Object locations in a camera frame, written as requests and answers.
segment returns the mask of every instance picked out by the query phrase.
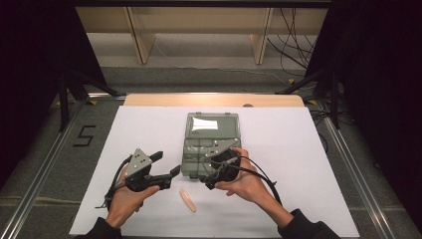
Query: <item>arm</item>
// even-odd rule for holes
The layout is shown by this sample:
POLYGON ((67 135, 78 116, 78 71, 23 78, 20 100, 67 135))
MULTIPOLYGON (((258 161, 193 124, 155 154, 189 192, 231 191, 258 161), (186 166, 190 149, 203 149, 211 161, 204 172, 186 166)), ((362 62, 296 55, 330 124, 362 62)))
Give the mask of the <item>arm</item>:
MULTIPOLYGON (((119 179, 122 179, 126 169, 121 171, 119 179)), ((140 192, 133 192, 127 187, 119 188, 115 193, 106 219, 98 218, 94 228, 84 236, 77 239, 114 239, 121 238, 120 227, 126 220, 139 210, 139 205, 159 190, 159 186, 151 186, 140 192)))
MULTIPOLYGON (((243 156, 241 167, 257 171, 251 162, 247 150, 235 147, 233 151, 243 156)), ((284 238, 338 238, 323 222, 311 223, 300 210, 287 211, 267 190, 261 178, 249 172, 239 171, 237 178, 230 182, 218 182, 215 187, 227 190, 227 195, 237 194, 245 200, 257 204, 278 225, 279 233, 284 238)))

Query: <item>black sleeve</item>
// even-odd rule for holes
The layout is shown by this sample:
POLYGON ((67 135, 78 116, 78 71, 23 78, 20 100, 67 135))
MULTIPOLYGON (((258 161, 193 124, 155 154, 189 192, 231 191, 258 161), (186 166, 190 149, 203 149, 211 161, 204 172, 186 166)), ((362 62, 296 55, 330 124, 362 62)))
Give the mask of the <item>black sleeve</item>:
POLYGON ((103 218, 98 218, 96 225, 87 235, 75 237, 75 239, 116 239, 121 238, 120 229, 108 225, 103 218))
POLYGON ((285 239, 312 238, 312 239, 331 239, 339 238, 325 223, 310 222, 300 209, 292 212, 295 218, 285 228, 279 227, 280 235, 285 239))

